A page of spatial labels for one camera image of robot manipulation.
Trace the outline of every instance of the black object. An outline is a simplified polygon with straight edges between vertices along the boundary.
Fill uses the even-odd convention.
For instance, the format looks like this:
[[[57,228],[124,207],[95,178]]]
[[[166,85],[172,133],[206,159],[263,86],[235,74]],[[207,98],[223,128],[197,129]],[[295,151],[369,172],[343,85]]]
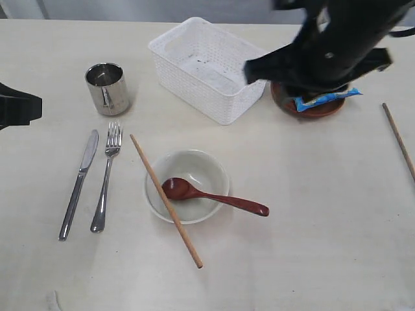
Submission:
[[[307,17],[294,41],[255,60],[248,60],[248,84],[270,80],[283,84],[290,96],[312,97],[343,91],[348,84],[392,60],[387,49],[374,48],[415,5],[415,0],[273,0],[274,10],[304,8]],[[318,17],[329,22],[320,30]]]
[[[29,125],[42,117],[40,97],[16,91],[0,83],[0,130],[7,126]]]

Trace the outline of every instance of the table surface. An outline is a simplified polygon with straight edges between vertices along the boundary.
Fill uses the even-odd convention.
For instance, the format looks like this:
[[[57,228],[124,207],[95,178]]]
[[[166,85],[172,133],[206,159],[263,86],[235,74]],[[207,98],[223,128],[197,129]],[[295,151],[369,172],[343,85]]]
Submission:
[[[319,121],[299,121],[261,100],[219,126],[158,84],[147,44],[168,23],[0,20],[0,81],[43,99],[43,117],[0,132],[1,309],[46,310],[56,290],[74,310],[393,310],[415,305],[415,191],[381,108],[387,102],[415,155],[413,39],[385,38],[395,63],[354,86],[364,93]],[[299,26],[221,25],[273,51]],[[85,70],[114,62],[133,108],[119,119],[106,229],[89,226],[102,185],[107,117]],[[100,143],[66,242],[58,233],[88,135]],[[232,193],[270,207],[260,218],[223,207],[188,225],[198,270],[172,224],[143,194],[145,168],[172,150],[215,156]]]

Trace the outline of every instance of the blue snack packet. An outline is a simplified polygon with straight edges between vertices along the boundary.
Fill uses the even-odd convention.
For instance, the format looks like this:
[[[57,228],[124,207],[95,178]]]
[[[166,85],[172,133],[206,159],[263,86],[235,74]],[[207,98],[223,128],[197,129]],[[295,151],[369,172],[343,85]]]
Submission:
[[[347,92],[341,92],[341,93],[328,93],[325,95],[322,95],[316,99],[313,99],[310,102],[304,102],[302,97],[294,97],[294,102],[296,103],[296,107],[297,107],[297,111],[298,112],[303,112],[309,108],[315,107],[315,106],[319,106],[322,104],[325,104],[326,102],[331,102],[333,100],[336,100],[338,98],[346,98],[346,97],[351,97],[351,96],[355,96],[355,95],[362,95],[362,93],[360,93],[357,88],[353,88]]]

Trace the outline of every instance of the basket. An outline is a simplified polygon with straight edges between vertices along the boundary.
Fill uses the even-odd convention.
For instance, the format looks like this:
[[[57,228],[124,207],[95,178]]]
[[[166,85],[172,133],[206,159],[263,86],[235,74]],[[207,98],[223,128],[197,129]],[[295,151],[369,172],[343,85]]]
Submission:
[[[160,84],[221,125],[239,118],[263,94],[263,80],[246,85],[245,61],[266,54],[200,17],[152,40]]]

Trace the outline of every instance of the wooden spoon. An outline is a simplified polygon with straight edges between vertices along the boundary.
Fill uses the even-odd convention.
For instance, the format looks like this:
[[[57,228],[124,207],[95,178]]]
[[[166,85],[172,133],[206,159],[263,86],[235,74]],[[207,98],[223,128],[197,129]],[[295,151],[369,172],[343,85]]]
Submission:
[[[254,213],[259,216],[268,216],[270,211],[265,205],[240,199],[233,198],[231,196],[217,196],[216,194],[209,194],[202,192],[196,189],[190,182],[183,178],[169,178],[166,180],[163,185],[163,188],[166,197],[171,200],[187,200],[193,198],[207,198],[222,202],[228,205],[237,207],[238,209],[243,209],[244,211]]]

